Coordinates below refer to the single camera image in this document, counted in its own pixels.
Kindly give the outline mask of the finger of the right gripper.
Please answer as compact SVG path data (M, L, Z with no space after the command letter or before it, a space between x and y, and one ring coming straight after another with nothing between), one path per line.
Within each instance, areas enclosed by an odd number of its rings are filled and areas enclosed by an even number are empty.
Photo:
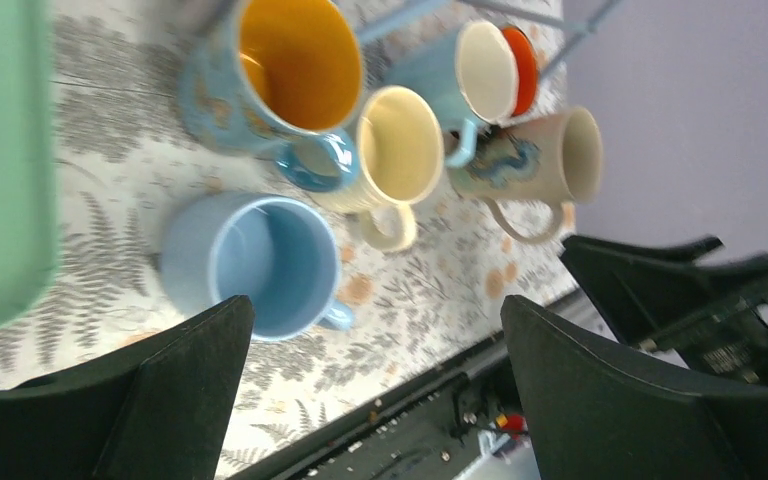
M703 262L716 236L648 247L582 235L560 259L625 345L686 345L768 302L768 254Z

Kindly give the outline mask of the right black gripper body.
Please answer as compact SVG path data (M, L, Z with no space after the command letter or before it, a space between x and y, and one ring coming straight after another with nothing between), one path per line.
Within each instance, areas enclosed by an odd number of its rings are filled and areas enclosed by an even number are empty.
M635 346L687 361L768 361L768 264L682 265L654 294L640 294L645 331Z

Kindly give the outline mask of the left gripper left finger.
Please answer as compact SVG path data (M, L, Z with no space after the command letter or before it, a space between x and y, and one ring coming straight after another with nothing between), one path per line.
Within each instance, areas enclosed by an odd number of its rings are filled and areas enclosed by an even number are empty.
M0 390L0 479L211 479L252 336L249 298Z

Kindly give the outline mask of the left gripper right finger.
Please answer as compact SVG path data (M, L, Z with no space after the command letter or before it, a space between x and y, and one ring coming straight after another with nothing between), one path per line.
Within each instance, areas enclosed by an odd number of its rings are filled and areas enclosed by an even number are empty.
M544 479L768 479L768 387L681 368L520 296L501 322Z

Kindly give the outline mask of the tall beige cup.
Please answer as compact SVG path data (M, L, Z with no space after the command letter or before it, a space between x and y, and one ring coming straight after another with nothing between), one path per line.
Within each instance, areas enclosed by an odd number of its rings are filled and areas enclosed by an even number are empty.
M483 202L496 223L513 239L539 244L557 235L563 205L587 203L600 192L604 166L601 131L582 106L506 128L498 128L479 144L466 166L449 172L454 191ZM501 201L539 201L552 213L546 228L519 233L505 218Z

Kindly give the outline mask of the light blue upside-down mug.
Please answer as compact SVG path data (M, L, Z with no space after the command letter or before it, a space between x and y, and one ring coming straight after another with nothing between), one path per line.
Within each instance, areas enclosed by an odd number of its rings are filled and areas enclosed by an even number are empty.
M162 236L159 272L186 316L248 297L256 340L289 340L314 325L347 331L355 321L337 298L335 234L322 215L290 197L228 191L192 202Z

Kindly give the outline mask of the orange mug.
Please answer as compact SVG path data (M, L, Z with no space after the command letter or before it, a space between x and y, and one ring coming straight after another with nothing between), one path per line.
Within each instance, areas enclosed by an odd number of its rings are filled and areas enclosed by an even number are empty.
M536 53L526 34L513 25L501 28L502 35L511 48L517 65L517 96L510 117L527 113L532 107L538 91L539 68Z

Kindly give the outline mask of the cream upside-down mug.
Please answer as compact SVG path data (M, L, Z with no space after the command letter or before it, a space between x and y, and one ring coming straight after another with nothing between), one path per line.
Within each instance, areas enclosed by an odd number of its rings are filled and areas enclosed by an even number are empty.
M419 94L390 85L372 93L349 130L358 154L357 179L310 197L327 210L355 214L373 248L405 250L417 238L412 206L432 193L443 173L438 119Z

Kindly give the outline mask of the blue mug yellow inside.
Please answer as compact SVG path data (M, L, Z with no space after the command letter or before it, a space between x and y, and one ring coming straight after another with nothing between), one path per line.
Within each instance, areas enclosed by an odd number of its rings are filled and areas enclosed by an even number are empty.
M343 131L364 60L332 1L235 1L193 42L178 77L184 129L204 146L266 155L309 192L350 186L360 167Z

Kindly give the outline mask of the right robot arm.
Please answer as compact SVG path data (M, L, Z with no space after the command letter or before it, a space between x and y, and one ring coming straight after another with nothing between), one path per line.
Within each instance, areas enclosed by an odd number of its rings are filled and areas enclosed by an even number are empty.
M648 247L571 235L562 245L562 263L619 343L768 386L768 254L704 264L723 245L715 236Z

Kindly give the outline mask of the green plastic tray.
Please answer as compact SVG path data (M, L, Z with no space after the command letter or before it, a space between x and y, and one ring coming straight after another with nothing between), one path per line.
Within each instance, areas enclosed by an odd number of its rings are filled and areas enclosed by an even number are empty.
M58 265L46 1L0 1L0 329L45 294Z

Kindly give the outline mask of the floral table cloth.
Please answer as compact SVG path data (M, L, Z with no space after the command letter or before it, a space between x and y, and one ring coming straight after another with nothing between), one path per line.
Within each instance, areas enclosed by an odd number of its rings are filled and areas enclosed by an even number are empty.
M181 321L156 267L166 224L222 190L303 199L269 162L204 149L183 131L175 77L185 40L171 1L55 1L53 102L61 262L27 316L0 330L0 389ZM418 239L385 254L328 213L339 299L356 317L249 351L216 475L226 479L459 353L501 326L508 294L549 303L574 286L557 242L514 242L447 182L415 207Z

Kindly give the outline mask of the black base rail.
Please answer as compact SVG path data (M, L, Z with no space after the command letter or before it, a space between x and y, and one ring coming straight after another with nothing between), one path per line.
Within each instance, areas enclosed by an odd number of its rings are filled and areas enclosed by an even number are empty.
M494 334L237 473L239 479L456 479L518 433L507 345Z

